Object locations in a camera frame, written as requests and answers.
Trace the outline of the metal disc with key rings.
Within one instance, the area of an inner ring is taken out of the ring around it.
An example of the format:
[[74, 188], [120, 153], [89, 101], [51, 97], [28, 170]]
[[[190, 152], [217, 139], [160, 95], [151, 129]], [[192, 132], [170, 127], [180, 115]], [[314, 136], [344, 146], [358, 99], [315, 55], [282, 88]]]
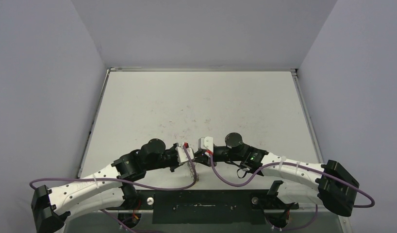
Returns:
[[193, 182], [197, 182], [197, 181], [199, 181], [199, 175], [198, 175], [198, 173], [197, 173], [197, 170], [196, 170], [196, 163], [187, 163], [187, 167], [188, 167], [188, 169], [189, 169], [189, 172], [190, 172], [190, 176], [191, 176], [191, 178], [193, 179]]

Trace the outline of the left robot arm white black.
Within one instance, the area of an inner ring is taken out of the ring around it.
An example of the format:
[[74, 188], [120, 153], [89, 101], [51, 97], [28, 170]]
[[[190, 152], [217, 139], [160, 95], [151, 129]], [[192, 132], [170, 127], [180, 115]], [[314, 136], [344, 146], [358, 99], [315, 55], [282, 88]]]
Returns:
[[192, 161], [193, 151], [184, 144], [167, 149], [152, 139], [140, 149], [120, 156], [83, 179], [58, 187], [35, 188], [31, 208], [38, 233], [54, 233], [74, 216], [105, 208], [131, 209], [138, 204], [135, 181], [149, 170], [175, 168]]

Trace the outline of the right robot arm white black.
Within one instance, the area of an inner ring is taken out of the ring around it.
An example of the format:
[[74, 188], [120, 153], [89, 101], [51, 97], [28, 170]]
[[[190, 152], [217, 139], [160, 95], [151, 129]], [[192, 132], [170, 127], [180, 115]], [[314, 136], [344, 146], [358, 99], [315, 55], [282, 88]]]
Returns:
[[359, 183], [334, 160], [320, 164], [288, 159], [244, 143], [239, 133], [228, 134], [224, 146], [215, 145], [212, 137], [200, 138], [194, 160], [207, 166], [237, 162], [252, 179], [259, 175], [283, 181], [278, 189], [267, 194], [267, 202], [273, 208], [310, 203], [346, 217], [351, 216], [355, 208]]

